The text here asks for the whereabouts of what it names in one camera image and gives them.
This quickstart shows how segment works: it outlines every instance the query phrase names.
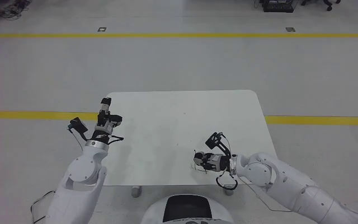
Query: white table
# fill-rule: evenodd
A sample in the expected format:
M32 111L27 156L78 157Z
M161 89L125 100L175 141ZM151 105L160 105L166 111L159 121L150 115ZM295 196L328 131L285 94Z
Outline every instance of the white table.
M222 153L205 145L214 132L225 134L232 154L276 157L251 90L114 92L108 97L111 113L123 117L113 135L124 140L111 144L102 162L108 169L104 185L216 185L219 173L192 168L194 150ZM233 182L228 176L221 181Z

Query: cable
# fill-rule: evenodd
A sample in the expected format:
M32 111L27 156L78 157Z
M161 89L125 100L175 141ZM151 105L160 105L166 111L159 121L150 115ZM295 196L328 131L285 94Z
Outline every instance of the cable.
M230 150L230 153L231 153L231 146L230 146L230 142L229 142L229 140L226 138L226 136L225 135L223 135L222 134L222 136L226 139L226 141L228 142L228 144L229 144L229 150ZM223 176L224 175L224 173L225 173L225 171L220 175L220 176L218 176L217 178L216 178L216 183L219 185L219 182L218 182L218 179L221 177L221 176ZM255 195L256 195L256 197L270 210L270 211L272 211L272 212L292 212L292 211L288 211L288 210L275 210L275 209L271 209L267 204L266 204L266 202L264 202L261 198L260 198L260 195L259 194L257 194L256 193L256 191L253 189L253 188L251 188L251 186L250 185L248 185L245 181L243 181L239 176L237 176L242 182L244 182L244 184L246 184L246 186L248 186L254 193L255 193Z
M230 177L231 177L233 180L235 180L235 186L234 186L234 187L232 187L232 188L227 188L226 186L221 185L221 184L219 183L220 177L222 177L222 176L225 174L226 170L227 170L227 168L224 170L224 172L223 172L222 174L220 174L220 175L215 179L215 180L216 180L216 183L219 185L219 187L224 188L225 190L235 190L236 187L237 187L237 185L238 185L239 183L238 183L237 180L235 180L234 177L231 176L231 175L230 175Z
M113 140L111 142L108 143L108 145L114 143L114 142L119 142L119 141L123 141L123 137L118 137L118 136L108 136L108 137L112 137L112 138L117 138L117 140Z
M80 144L79 140L77 139L77 137L73 134L73 132L71 131L71 129L68 129L69 132L71 132L71 134L73 135L73 137L76 139L76 141L78 142L79 146L81 147L81 149L83 150L82 145Z
M253 188L251 188L250 185L248 185L245 181L243 181L243 179L241 179L239 176L237 176L237 177L238 177L246 186L248 186L248 187L255 193L256 197L257 197L271 212L292 212L292 211L290 211L290 210L275 210L275 209L270 208L270 207L266 204L266 202L264 202L264 201L261 199L260 195L257 194L256 191L255 191Z
M230 151L230 155L231 155L231 146L230 146L230 142L229 140L226 138L225 135L222 134L222 136L226 139L226 141L228 142L228 145L229 145L229 151Z
M84 133L80 133L79 135L81 136L81 138L82 138L83 140L88 141L88 139L86 138L86 136L84 135Z
M46 194L44 194L41 198L38 198L36 201L33 202L33 204L30 207L30 212L31 212L31 218L32 218L32 224L37 223L38 221L44 219L46 216L42 216L41 218L39 218L38 220L35 221L34 219L34 214L32 213L32 207L39 201L41 201L42 199L44 199L47 195L51 194L51 193L56 193L54 190L51 190L49 192L47 192Z

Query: table leg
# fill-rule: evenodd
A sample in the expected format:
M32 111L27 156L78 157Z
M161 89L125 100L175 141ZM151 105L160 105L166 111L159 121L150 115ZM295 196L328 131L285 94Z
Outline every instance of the table leg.
M227 185L227 184L225 184L224 187L226 187L226 188L233 188L234 185ZM224 194L227 195L227 196L231 196L231 195L234 194L234 191L233 191L233 190L225 190L225 189L223 189L223 190L224 190Z
M132 186L132 197L137 198L142 194L142 186Z

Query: chair leg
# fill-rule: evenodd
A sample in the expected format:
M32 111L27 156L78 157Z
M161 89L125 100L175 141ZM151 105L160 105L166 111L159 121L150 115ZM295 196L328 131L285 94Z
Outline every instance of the chair leg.
M323 0L324 4L328 5L327 11L332 10L332 3L329 0Z

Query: black wire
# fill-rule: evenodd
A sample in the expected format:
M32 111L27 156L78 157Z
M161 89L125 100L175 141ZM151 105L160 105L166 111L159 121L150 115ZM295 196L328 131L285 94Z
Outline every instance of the black wire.
M81 138L82 138L83 140L88 141L88 139L86 138L86 136L84 135L84 133L80 133L79 135L81 136Z
M221 174L220 176L218 176L218 177L215 179L215 180L216 180L216 183L219 185L219 187L224 188L225 190L235 190L236 187L237 187L237 185L238 185L239 183L238 183L237 180L235 180L232 176L231 176L231 178L235 180L235 186L234 186L234 187L232 187L232 188L227 188L226 186L223 186L223 185L221 185L221 184L219 183L219 178L220 178L221 176L223 176L223 174Z
M41 201L43 198L45 198L47 195L51 194L51 193L56 193L56 191L51 190L49 192L47 192L46 194L44 194L44 196L42 196L41 198L37 199L35 202L33 202L33 204L30 207L30 212L32 215L32 220L34 220L34 214L32 214L32 206L34 206L37 202ZM37 223L38 221L42 220L43 218L45 218L46 216L42 216L41 218L39 218L38 220L34 221L34 223Z
M113 140L113 141L109 142L108 145L110 145L110 144L112 144L112 143L114 143L114 142L123 141L123 139L124 139L124 138L119 138L119 139L117 139L117 140Z
M37 222L40 221L40 220L43 220L45 217L46 217L46 216L42 216L41 218L39 218L38 220L36 220L36 221L34 222L34 224L37 223Z

